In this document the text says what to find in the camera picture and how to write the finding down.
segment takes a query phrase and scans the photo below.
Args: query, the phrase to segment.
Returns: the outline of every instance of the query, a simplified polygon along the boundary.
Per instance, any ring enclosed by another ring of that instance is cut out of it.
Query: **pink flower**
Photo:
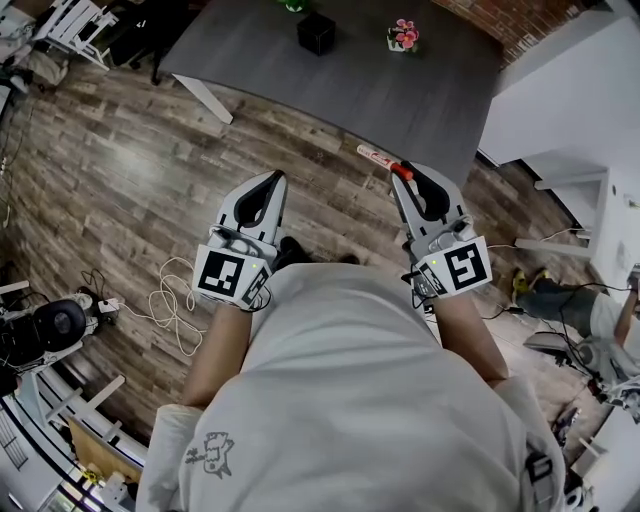
[[[403,48],[412,48],[416,39],[418,39],[418,36],[411,30],[405,32],[404,34],[398,34],[396,36],[396,41],[402,43]]]
[[[409,30],[413,28],[413,21],[407,21],[400,18],[398,21],[396,21],[396,23],[400,28],[403,28],[405,30]]]

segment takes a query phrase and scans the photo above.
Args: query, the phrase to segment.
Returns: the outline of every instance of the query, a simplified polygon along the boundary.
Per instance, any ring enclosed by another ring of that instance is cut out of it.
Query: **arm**
[[[635,287],[632,285],[629,296],[622,307],[618,322],[613,330],[613,337],[616,339],[616,343],[621,347],[624,346],[624,342],[627,339],[629,330],[631,329],[631,318],[635,313],[636,304],[638,303],[638,283],[635,282]]]
[[[466,360],[492,388],[509,370],[475,304],[466,295],[434,301],[442,346]]]
[[[206,409],[220,388],[240,372],[251,335],[251,313],[219,304],[182,391],[183,405]]]

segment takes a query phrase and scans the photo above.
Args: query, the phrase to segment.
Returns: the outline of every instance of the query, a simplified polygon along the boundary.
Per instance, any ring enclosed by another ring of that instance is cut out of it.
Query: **yellow shoe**
[[[515,304],[516,298],[521,293],[527,293],[529,291],[529,285],[527,284],[527,276],[520,269],[516,270],[513,276],[513,293],[511,294],[511,300]]]
[[[531,284],[529,285],[529,289],[535,291],[536,283],[540,279],[551,279],[551,273],[546,268],[540,269],[536,274],[536,277],[534,277],[533,281],[531,281]]]

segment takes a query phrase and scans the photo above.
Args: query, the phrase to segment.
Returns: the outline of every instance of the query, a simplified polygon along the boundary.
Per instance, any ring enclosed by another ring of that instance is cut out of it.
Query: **black cube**
[[[307,50],[322,55],[331,49],[336,37],[336,22],[312,12],[298,23],[298,42]]]

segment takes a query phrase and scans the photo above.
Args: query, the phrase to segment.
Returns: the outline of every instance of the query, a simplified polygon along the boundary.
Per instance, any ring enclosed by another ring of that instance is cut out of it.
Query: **green object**
[[[309,6],[309,0],[278,0],[291,12],[300,12]]]

